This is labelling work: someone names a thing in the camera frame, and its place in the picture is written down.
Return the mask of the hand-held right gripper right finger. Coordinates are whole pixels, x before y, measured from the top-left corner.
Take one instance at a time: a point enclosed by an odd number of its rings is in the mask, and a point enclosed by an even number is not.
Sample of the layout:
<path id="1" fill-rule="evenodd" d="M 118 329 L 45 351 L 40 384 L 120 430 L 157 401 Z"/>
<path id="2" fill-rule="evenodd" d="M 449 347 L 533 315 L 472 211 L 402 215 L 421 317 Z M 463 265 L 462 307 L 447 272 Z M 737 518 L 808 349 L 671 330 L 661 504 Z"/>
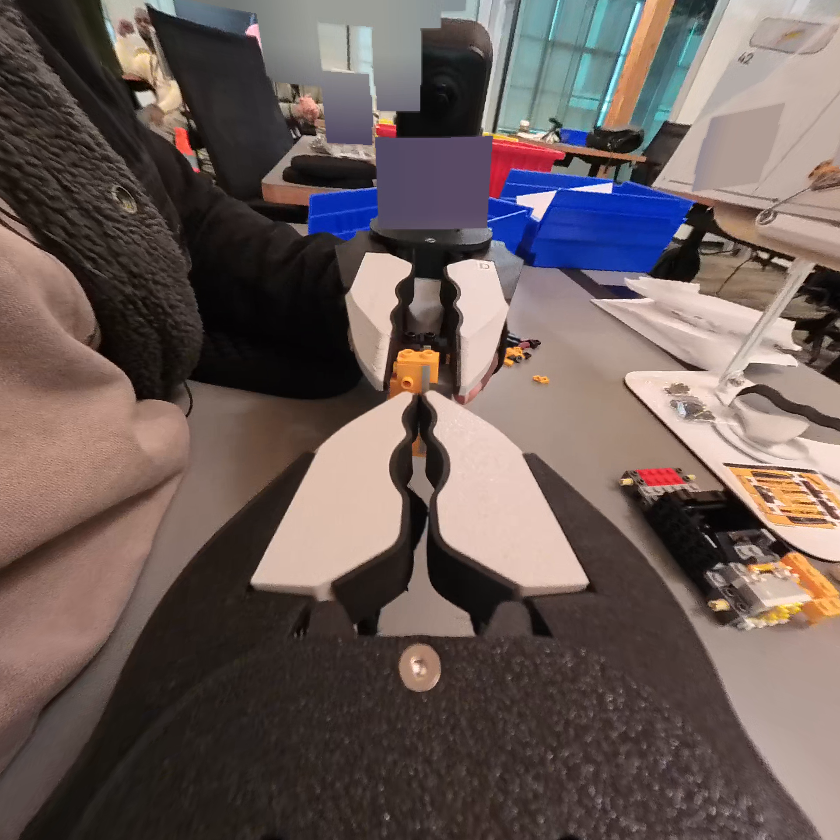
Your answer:
<path id="1" fill-rule="evenodd" d="M 443 597 L 581 592 L 589 579 L 520 447 L 436 392 L 420 403 L 433 493 L 427 569 Z"/>

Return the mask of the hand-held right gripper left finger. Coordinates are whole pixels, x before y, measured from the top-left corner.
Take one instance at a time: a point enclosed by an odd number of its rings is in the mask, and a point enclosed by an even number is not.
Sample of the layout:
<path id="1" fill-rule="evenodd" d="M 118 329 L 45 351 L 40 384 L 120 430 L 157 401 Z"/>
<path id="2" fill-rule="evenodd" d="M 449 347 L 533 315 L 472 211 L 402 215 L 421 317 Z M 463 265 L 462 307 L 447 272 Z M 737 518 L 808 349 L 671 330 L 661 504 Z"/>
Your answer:
<path id="1" fill-rule="evenodd" d="M 262 592 L 335 601 L 338 584 L 397 543 L 404 487 L 392 457 L 408 439 L 416 396 L 396 396 L 322 443 L 253 573 Z"/>

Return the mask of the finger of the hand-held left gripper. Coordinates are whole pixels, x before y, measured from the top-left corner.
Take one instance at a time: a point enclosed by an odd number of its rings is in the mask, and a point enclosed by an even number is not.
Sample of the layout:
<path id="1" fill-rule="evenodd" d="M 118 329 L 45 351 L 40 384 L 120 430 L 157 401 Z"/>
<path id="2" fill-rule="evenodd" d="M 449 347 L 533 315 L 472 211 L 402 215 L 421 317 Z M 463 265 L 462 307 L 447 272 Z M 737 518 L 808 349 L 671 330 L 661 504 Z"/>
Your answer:
<path id="1" fill-rule="evenodd" d="M 495 369 L 507 325 L 509 304 L 496 264 L 464 259 L 448 265 L 443 305 L 453 395 L 466 399 Z"/>
<path id="2" fill-rule="evenodd" d="M 368 253 L 345 297 L 353 354 L 378 392 L 391 379 L 389 360 L 403 310 L 401 292 L 413 289 L 413 280 L 410 262 L 388 253 Z"/>

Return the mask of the orange grey brick assembly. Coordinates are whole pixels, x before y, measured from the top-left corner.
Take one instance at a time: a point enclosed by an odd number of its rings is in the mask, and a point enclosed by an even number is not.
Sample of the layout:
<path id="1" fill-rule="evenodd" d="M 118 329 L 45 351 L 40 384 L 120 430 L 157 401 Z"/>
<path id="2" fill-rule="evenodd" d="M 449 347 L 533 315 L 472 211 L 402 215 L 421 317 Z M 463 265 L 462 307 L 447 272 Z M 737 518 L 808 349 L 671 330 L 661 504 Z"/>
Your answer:
<path id="1" fill-rule="evenodd" d="M 400 350 L 392 366 L 387 398 L 403 393 L 425 395 L 438 383 L 440 353 L 429 346 L 420 350 Z"/>

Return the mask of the blue plastic bin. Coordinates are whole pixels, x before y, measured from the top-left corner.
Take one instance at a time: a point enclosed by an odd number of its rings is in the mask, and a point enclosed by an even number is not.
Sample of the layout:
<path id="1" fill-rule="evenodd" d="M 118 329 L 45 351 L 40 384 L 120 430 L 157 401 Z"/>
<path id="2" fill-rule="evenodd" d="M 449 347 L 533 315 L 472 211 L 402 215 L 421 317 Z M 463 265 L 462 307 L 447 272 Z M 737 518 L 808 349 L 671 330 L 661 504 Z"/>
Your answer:
<path id="1" fill-rule="evenodd" d="M 374 187 L 334 192 L 318 192 L 309 197 L 309 234 L 327 233 L 350 239 L 370 228 L 377 216 L 377 190 Z M 533 236 L 538 223 L 528 206 L 490 197 L 488 226 L 495 242 L 516 254 L 522 241 Z"/>
<path id="2" fill-rule="evenodd" d="M 500 197 L 554 192 L 527 226 L 518 254 L 541 268 L 648 273 L 684 223 L 693 202 L 633 182 L 512 170 Z"/>

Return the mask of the pile of small loose bricks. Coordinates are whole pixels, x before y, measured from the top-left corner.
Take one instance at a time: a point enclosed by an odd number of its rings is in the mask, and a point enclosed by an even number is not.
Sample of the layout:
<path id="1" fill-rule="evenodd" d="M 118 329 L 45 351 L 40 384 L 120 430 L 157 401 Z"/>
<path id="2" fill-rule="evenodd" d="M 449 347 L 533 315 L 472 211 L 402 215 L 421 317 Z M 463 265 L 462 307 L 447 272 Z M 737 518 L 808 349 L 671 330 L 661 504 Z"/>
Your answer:
<path id="1" fill-rule="evenodd" d="M 524 339 L 515 333 L 508 332 L 503 342 L 504 355 L 501 364 L 504 367 L 511 367 L 521 364 L 532 357 L 532 353 L 541 346 L 540 339 Z"/>

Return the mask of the black foam pads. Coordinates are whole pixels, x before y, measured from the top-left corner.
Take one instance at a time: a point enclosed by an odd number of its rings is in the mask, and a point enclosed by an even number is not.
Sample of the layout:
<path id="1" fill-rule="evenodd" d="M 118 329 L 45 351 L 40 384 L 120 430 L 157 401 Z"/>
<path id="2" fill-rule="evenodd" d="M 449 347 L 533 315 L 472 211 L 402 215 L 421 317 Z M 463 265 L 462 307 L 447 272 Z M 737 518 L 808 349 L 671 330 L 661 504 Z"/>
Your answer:
<path id="1" fill-rule="evenodd" d="M 300 154 L 282 172 L 287 183 L 336 190 L 355 190 L 375 186 L 376 166 L 325 154 Z"/>

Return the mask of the black brick car chassis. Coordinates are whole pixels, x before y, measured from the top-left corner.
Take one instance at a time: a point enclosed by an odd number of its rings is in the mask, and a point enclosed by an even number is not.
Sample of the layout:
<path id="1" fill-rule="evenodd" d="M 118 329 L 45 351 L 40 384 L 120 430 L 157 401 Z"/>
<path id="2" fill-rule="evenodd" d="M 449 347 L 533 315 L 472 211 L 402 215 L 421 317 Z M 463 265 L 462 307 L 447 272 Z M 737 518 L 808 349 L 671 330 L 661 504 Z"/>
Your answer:
<path id="1" fill-rule="evenodd" d="M 730 490 L 702 490 L 672 468 L 628 470 L 619 485 L 720 625 L 751 631 L 839 617 L 834 584 Z"/>

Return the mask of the white book stand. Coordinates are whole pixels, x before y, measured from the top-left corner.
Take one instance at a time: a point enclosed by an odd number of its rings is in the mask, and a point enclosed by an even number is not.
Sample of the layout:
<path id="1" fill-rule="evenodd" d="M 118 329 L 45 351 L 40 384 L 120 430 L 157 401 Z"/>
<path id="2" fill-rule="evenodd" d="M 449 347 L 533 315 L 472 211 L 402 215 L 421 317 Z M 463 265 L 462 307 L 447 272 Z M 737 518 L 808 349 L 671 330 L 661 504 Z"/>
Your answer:
<path id="1" fill-rule="evenodd" d="M 838 416 L 798 402 L 745 373 L 753 351 L 770 337 L 780 315 L 819 263 L 838 257 L 838 226 L 815 211 L 795 215 L 795 199 L 838 188 L 838 167 L 820 164 L 808 186 L 771 204 L 755 218 L 762 234 L 792 248 L 782 288 L 752 323 L 721 372 L 628 373 L 627 388 L 733 491 L 759 520 L 793 548 L 837 564 L 838 445 L 806 436 L 819 427 L 838 434 Z"/>

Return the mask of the clear bag of parts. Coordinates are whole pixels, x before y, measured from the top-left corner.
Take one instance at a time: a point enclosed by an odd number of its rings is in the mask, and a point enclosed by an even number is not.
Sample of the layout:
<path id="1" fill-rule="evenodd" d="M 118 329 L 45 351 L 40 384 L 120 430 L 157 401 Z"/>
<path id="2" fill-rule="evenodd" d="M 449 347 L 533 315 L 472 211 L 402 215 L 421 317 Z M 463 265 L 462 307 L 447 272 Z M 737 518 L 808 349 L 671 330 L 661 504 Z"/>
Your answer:
<path id="1" fill-rule="evenodd" d="M 713 424 L 721 414 L 721 405 L 712 385 L 697 381 L 673 381 L 663 387 L 667 405 L 684 422 Z"/>

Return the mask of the black mesh chair back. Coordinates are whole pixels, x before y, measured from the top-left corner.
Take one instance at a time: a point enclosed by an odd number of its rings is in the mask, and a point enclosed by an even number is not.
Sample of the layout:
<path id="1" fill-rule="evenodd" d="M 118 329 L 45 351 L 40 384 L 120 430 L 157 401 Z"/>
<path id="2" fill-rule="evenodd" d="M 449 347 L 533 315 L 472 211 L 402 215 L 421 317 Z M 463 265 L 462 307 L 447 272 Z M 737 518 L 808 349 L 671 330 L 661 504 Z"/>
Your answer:
<path id="1" fill-rule="evenodd" d="M 152 7 L 149 14 L 217 184 L 241 201 L 261 200 L 264 177 L 295 139 L 257 40 Z"/>

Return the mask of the pink sweatshirt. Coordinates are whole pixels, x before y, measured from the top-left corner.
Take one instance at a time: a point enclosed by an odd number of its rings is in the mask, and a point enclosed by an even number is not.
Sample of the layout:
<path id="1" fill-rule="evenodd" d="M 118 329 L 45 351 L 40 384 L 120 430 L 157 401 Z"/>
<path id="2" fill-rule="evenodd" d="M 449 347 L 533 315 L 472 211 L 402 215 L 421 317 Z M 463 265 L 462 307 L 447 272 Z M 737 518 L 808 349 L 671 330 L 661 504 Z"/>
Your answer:
<path id="1" fill-rule="evenodd" d="M 1 768 L 112 634 L 186 468 L 182 411 L 99 352 L 77 279 L 2 202 Z"/>

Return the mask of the orange black sticker sheet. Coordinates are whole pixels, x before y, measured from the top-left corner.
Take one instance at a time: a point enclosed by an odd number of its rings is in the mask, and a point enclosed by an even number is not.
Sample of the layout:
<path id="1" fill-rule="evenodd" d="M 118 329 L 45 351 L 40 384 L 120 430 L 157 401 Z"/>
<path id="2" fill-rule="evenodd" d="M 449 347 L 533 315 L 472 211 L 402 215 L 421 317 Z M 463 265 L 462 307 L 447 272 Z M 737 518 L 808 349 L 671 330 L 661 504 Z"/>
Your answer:
<path id="1" fill-rule="evenodd" d="M 839 498 L 819 472 L 766 465 L 726 464 L 736 488 L 774 526 L 837 529 Z"/>

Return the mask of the black white plastic bag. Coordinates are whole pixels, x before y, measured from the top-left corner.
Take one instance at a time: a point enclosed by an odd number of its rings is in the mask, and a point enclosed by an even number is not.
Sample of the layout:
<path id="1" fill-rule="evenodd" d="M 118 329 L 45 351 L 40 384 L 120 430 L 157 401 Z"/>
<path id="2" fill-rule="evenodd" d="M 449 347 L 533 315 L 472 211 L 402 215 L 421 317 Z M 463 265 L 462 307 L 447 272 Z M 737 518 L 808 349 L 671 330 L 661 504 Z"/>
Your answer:
<path id="1" fill-rule="evenodd" d="M 838 417 L 793 401 L 766 384 L 738 390 L 728 410 L 741 440 L 772 455 L 800 441 L 811 427 L 839 432 Z"/>

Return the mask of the white instruction booklet stand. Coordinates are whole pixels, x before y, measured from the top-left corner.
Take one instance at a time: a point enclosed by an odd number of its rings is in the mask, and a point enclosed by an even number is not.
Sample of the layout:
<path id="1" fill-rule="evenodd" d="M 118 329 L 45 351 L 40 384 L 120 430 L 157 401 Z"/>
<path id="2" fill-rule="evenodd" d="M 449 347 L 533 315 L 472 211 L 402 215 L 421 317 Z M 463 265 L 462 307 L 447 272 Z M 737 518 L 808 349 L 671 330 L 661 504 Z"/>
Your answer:
<path id="1" fill-rule="evenodd" d="M 704 203 L 838 220 L 838 2 L 765 14 L 747 35 L 659 173 L 662 192 Z"/>

